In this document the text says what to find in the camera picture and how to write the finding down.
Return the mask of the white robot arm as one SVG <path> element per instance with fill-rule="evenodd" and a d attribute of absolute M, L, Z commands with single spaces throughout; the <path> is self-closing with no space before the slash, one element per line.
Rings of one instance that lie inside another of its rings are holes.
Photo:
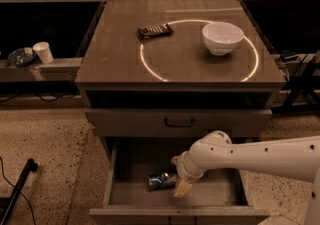
<path fill-rule="evenodd" d="M 213 131 L 172 159 L 178 179 L 174 195 L 186 195 L 208 170 L 238 169 L 312 184 L 304 225 L 320 224 L 320 137 L 233 144 L 223 131 Z"/>

